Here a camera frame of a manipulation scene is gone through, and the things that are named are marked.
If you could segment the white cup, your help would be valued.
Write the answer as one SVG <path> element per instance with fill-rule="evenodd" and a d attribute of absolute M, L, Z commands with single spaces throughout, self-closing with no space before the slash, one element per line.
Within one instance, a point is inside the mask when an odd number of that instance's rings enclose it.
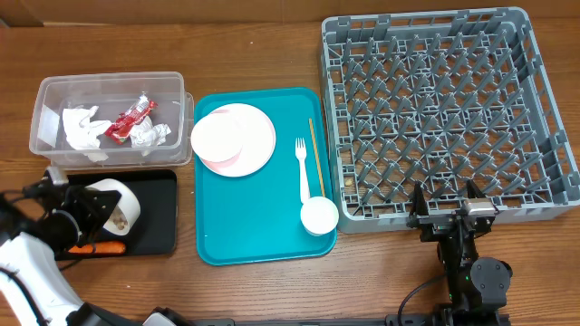
<path fill-rule="evenodd" d="M 303 203 L 300 219 L 307 233 L 321 236 L 331 233 L 337 227 L 339 212 L 332 200 L 311 197 Z"/>

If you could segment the white bowl with peanuts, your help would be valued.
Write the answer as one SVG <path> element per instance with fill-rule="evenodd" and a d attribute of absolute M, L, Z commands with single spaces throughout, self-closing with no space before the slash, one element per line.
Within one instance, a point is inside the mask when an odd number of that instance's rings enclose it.
<path fill-rule="evenodd" d="M 120 201 L 103 225 L 103 228 L 113 235 L 127 235 L 140 217 L 140 202 L 134 193 L 123 183 L 112 178 L 106 178 L 90 184 L 87 188 L 99 191 L 116 190 L 121 194 Z"/>

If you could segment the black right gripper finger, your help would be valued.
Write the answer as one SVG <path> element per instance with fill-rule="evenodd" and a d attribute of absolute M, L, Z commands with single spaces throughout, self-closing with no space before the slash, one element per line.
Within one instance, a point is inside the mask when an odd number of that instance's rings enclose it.
<path fill-rule="evenodd" d="M 479 189 L 477 184 L 468 179 L 466 181 L 467 198 L 485 198 L 486 195 Z"/>
<path fill-rule="evenodd" d="M 425 200 L 421 182 L 414 184 L 411 195 L 411 216 L 427 216 L 429 214 L 429 206 Z"/>

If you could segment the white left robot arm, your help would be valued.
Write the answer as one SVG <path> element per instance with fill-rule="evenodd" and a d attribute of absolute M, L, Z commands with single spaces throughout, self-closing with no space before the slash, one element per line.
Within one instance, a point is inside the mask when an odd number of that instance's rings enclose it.
<path fill-rule="evenodd" d="M 22 190 L 43 208 L 33 220 L 14 200 L 1 199 L 1 291 L 23 325 L 127 325 L 129 320 L 83 302 L 63 277 L 55 256 L 94 246 L 108 220 L 140 215 L 122 183 L 105 179 L 83 186 L 39 182 Z"/>

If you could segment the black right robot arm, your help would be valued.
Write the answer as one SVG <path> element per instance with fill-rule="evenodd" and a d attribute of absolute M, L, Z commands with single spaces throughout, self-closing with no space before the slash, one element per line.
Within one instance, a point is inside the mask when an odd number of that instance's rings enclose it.
<path fill-rule="evenodd" d="M 476 239 L 488 234 L 498 209 L 491 198 L 469 180 L 467 198 L 447 216 L 429 213 L 421 183 L 414 185 L 407 226 L 420 230 L 422 242 L 436 242 L 443 274 L 412 290 L 401 302 L 396 322 L 400 325 L 508 326 L 509 316 L 499 312 L 507 305 L 507 291 L 513 270 L 492 257 L 481 257 Z M 420 290 L 446 280 L 449 302 L 437 304 L 429 314 L 405 315 L 404 307 Z"/>

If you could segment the red snack wrapper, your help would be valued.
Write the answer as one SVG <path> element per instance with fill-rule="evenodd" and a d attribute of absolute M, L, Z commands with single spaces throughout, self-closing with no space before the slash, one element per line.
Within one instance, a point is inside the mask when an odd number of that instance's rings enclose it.
<path fill-rule="evenodd" d="M 131 106 L 119 115 L 109 128 L 104 131 L 104 135 L 112 139 L 115 143 L 122 145 L 129 137 L 131 129 L 141 124 L 150 113 L 158 107 L 158 103 L 150 99 L 146 94 L 141 96 Z"/>

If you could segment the orange carrot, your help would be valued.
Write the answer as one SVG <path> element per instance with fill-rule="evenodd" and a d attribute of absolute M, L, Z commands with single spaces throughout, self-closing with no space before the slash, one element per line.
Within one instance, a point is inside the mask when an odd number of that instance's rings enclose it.
<path fill-rule="evenodd" d="M 68 250 L 69 254 L 77 255 L 123 255 L 125 252 L 126 245 L 119 241 L 108 241 L 86 244 L 84 246 L 74 246 Z"/>

